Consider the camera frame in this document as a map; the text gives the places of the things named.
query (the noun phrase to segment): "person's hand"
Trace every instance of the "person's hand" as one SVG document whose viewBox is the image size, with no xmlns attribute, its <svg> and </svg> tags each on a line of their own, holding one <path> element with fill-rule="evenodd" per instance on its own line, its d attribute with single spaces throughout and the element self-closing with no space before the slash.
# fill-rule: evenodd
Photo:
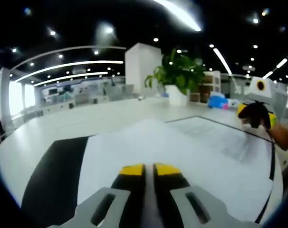
<svg viewBox="0 0 288 228">
<path fill-rule="evenodd" d="M 269 112 L 261 102 L 251 103 L 246 106 L 239 114 L 243 124 L 250 124 L 253 128 L 258 128 L 259 125 L 264 126 L 266 129 L 271 128 L 269 119 Z"/>
</svg>

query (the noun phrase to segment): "white table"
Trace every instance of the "white table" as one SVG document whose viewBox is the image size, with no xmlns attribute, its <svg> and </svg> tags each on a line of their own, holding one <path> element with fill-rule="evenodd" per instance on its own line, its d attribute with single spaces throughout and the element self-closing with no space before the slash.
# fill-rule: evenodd
<svg viewBox="0 0 288 228">
<path fill-rule="evenodd" d="M 0 145 L 0 173 L 17 203 L 21 205 L 25 187 L 36 165 L 56 140 L 117 131 L 136 122 L 154 118 L 173 121 L 202 116 L 241 129 L 240 120 L 226 110 L 210 109 L 203 104 L 169 106 L 166 98 L 148 98 L 83 106 L 35 118 L 18 128 Z M 268 137 L 260 130 L 261 137 Z M 280 163 L 275 155 L 274 186 L 263 223 L 281 202 L 283 183 Z"/>
</svg>

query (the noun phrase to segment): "white mat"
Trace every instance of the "white mat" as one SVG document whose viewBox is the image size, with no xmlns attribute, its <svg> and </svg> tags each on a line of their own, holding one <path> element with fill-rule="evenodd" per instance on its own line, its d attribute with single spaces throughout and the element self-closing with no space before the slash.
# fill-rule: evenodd
<svg viewBox="0 0 288 228">
<path fill-rule="evenodd" d="M 101 187 L 110 187 L 123 166 L 155 162 L 179 168 L 191 185 L 199 185 L 222 200 L 228 213 L 241 221 L 256 220 L 272 189 L 271 180 L 216 151 L 212 143 L 190 137 L 170 124 L 145 120 L 120 132 L 88 139 L 78 204 Z"/>
</svg>

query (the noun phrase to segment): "black ceiling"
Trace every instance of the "black ceiling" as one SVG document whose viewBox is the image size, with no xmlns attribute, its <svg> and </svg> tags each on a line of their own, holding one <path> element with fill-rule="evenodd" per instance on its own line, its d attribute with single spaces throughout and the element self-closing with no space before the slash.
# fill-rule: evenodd
<svg viewBox="0 0 288 228">
<path fill-rule="evenodd" d="M 163 6 L 153 0 L 44 0 L 0 2 L 0 67 L 12 68 L 16 64 L 47 51 L 82 45 L 97 45 L 105 40 L 97 39 L 97 28 L 109 23 L 115 29 L 111 43 L 126 47 L 141 42 L 160 47 L 164 54 L 173 47 L 188 50 L 191 57 L 201 57 L 206 68 L 226 73 L 209 44 L 214 44 L 226 59 L 233 74 L 245 75 L 243 65 L 252 65 L 256 70 L 250 75 L 264 76 L 288 56 L 288 1 L 253 0 L 196 0 L 172 1 L 183 5 L 199 22 L 202 31 L 195 32 L 178 21 Z M 269 14 L 262 16 L 264 9 Z M 258 24 L 252 22 L 254 16 Z M 56 31 L 50 36 L 48 28 Z M 34 66 L 18 67 L 25 72 L 78 61 L 123 60 L 124 50 L 66 51 L 62 59 L 59 53 L 34 60 Z M 124 65 L 95 64 L 83 66 L 92 71 L 120 72 L 125 75 Z M 36 75 L 41 80 L 65 76 L 71 67 L 65 67 Z M 270 76 L 280 77 L 288 83 L 288 62 Z"/>
</svg>

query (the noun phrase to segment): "white planter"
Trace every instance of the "white planter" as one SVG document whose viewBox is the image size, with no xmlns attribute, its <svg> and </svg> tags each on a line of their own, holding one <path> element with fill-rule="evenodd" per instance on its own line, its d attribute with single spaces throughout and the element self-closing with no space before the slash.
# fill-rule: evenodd
<svg viewBox="0 0 288 228">
<path fill-rule="evenodd" d="M 187 90 L 187 95 L 184 95 L 175 85 L 166 85 L 166 92 L 169 96 L 169 104 L 177 106 L 187 106 L 190 102 L 190 91 Z"/>
</svg>

